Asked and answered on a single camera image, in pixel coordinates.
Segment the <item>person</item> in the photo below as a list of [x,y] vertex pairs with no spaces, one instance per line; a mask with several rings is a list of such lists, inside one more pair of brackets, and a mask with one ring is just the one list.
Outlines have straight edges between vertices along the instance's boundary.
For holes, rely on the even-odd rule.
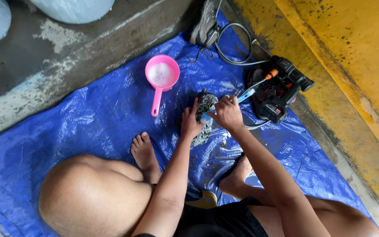
[[[182,113],[181,137],[163,174],[150,137],[131,145],[131,164],[82,154],[56,165],[40,196],[43,220],[63,237],[319,236],[374,237],[378,227],[341,202],[305,196],[283,165],[245,128],[238,100],[223,97],[209,114],[240,144],[244,156],[219,183],[241,200],[211,209],[184,204],[192,138],[203,124],[197,101]],[[245,184],[255,171],[264,189]]]

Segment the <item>hand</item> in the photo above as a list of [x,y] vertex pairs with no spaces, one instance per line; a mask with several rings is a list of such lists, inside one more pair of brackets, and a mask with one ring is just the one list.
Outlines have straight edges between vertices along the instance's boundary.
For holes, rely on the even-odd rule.
[[181,137],[188,137],[193,139],[196,137],[203,128],[204,124],[199,124],[195,120],[195,114],[198,109],[198,98],[194,101],[194,106],[187,107],[185,112],[182,113],[182,123],[181,123]]
[[224,96],[214,107],[216,107],[217,115],[214,113],[208,113],[207,115],[212,117],[222,128],[231,132],[240,127],[245,127],[236,96],[232,95],[230,98]]

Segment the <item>hiking shoe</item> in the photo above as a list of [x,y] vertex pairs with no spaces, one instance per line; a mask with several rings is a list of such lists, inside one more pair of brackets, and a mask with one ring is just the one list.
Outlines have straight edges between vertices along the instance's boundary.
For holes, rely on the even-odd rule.
[[205,0],[197,24],[192,28],[189,42],[210,47],[218,37],[218,30],[213,28],[219,29],[214,13],[214,0]]

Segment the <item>soapy water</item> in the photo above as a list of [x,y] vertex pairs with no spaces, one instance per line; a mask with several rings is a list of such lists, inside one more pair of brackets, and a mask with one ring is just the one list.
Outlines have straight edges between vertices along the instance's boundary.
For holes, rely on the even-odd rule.
[[159,63],[149,69],[149,80],[156,86],[170,86],[175,80],[175,72],[166,63]]

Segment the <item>wrinkled tarp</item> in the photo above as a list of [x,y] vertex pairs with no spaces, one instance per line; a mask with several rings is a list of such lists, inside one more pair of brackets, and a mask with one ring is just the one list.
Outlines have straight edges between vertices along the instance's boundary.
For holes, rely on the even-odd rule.
[[[221,13],[219,24],[227,24]],[[246,53],[233,30],[224,33],[220,45],[234,59]],[[221,98],[244,87],[247,68],[230,65],[213,47],[211,50],[213,59],[202,54],[197,63],[191,63],[186,55],[195,59],[198,47],[189,44],[187,34],[182,33],[0,134],[0,231],[15,237],[57,236],[39,215],[39,190],[50,169],[71,156],[90,153],[135,165],[129,152],[132,139],[146,131],[163,171],[178,139],[176,121],[184,108],[192,105],[196,92],[207,89]],[[155,118],[150,115],[155,90],[145,78],[145,65],[158,54],[175,58],[181,75],[175,86],[163,93]],[[241,109],[245,124],[263,122],[254,116],[250,100],[241,103]],[[213,126],[207,143],[191,150],[187,196],[199,197],[201,190],[210,190],[222,205],[235,199],[220,192],[218,178],[242,150],[228,131]],[[281,124],[269,123],[253,132],[304,193],[344,202],[369,217],[361,200],[291,110]],[[261,186],[253,175],[247,183]]]

